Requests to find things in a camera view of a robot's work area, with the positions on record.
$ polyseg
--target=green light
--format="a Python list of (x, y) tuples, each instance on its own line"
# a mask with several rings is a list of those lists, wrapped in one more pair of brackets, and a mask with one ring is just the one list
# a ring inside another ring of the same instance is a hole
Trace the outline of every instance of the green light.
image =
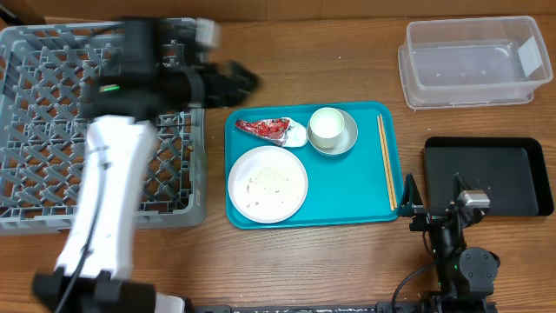
[(106, 85), (106, 86), (101, 87), (101, 92), (119, 90), (119, 89), (120, 89), (120, 86), (118, 86), (116, 84), (110, 84), (110, 85)]

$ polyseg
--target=plastic bin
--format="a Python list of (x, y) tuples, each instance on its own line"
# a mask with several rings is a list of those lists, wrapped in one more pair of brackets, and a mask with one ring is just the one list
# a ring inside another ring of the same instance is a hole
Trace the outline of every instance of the plastic bin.
[[(195, 31), (196, 20), (170, 19)], [(114, 23), (8, 27), (0, 32), (0, 235), (68, 229), (76, 212), (87, 121), (83, 90), (121, 47)], [(180, 66), (168, 41), (164, 66)], [(137, 228), (184, 227), (206, 216), (204, 111), (156, 119), (160, 146), (143, 182)]]
[(553, 79), (531, 17), (412, 22), (398, 62), (415, 110), (529, 103), (533, 90)]

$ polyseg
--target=plate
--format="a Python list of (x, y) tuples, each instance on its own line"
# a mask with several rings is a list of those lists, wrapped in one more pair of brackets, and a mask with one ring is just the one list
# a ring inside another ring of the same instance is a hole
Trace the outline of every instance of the plate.
[(258, 223), (278, 223), (291, 217), (307, 192), (305, 167), (297, 156), (280, 147), (249, 150), (237, 159), (228, 176), (232, 204)]
[(322, 155), (332, 157), (348, 152), (357, 141), (358, 130), (357, 123), (346, 111), (337, 109), (344, 116), (344, 130), (338, 136), (338, 143), (332, 148), (321, 148), (313, 143), (313, 132), (310, 123), (307, 125), (307, 137), (313, 147)]

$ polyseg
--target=clear plastic container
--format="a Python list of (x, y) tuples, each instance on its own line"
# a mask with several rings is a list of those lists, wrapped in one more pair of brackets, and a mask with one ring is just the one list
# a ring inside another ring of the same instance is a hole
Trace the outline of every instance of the clear plastic container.
[(529, 103), (553, 79), (532, 17), (412, 22), (398, 62), (415, 110)]

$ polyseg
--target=container rim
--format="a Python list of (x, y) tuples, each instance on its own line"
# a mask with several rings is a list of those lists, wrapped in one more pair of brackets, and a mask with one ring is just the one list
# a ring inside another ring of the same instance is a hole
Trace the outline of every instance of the container rim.
[(512, 20), (512, 19), (526, 19), (529, 20), (529, 22), (532, 24), (532, 29), (531, 32), (533, 33), (533, 36), (536, 37), (535, 39), (539, 39), (537, 41), (537, 45), (539, 46), (539, 50), (541, 54), (546, 55), (546, 60), (547, 60), (547, 64), (546, 64), (546, 68), (547, 68), (547, 78), (542, 79), (542, 80), (535, 80), (535, 81), (528, 81), (528, 82), (516, 82), (516, 83), (482, 83), (482, 84), (471, 84), (471, 85), (447, 85), (447, 86), (426, 86), (424, 85), (420, 79), (419, 76), (417, 75), (417, 69), (415, 69), (415, 60), (414, 60), (414, 56), (412, 53), (409, 53), (409, 60), (410, 60), (410, 65), (411, 68), (413, 70), (413, 75), (415, 78), (415, 82), (417, 84), (417, 86), (419, 87), (419, 89), (421, 90), (453, 90), (454, 88), (460, 89), (460, 90), (482, 90), (482, 89), (490, 89), (493, 86), (501, 86), (503, 85), (503, 87), (505, 88), (511, 88), (511, 87), (524, 87), (524, 86), (531, 86), (531, 85), (538, 85), (540, 86), (541, 84), (545, 84), (545, 83), (549, 83), (550, 81), (553, 80), (553, 68), (552, 65), (550, 63), (550, 56), (548, 55), (548, 50), (546, 49), (545, 46), (545, 40), (542, 37), (542, 34), (540, 33), (539, 30), (539, 26), (537, 25), (537, 22), (535, 21), (534, 18), (530, 17), (530, 16), (517, 16), (517, 17), (471, 17), (471, 18), (452, 18), (452, 19), (439, 19), (439, 20), (430, 20), (430, 21), (413, 21), (410, 22), (407, 25), (406, 28), (406, 41), (407, 41), (407, 51), (411, 51), (413, 49), (413, 44), (411, 42), (411, 40), (407, 40), (408, 38), (411, 38), (409, 36), (409, 31), (412, 25), (415, 24), (419, 24), (419, 23), (445, 23), (445, 22), (471, 22), (471, 21), (476, 21), (476, 22), (485, 22), (486, 20), (492, 21), (492, 20)]

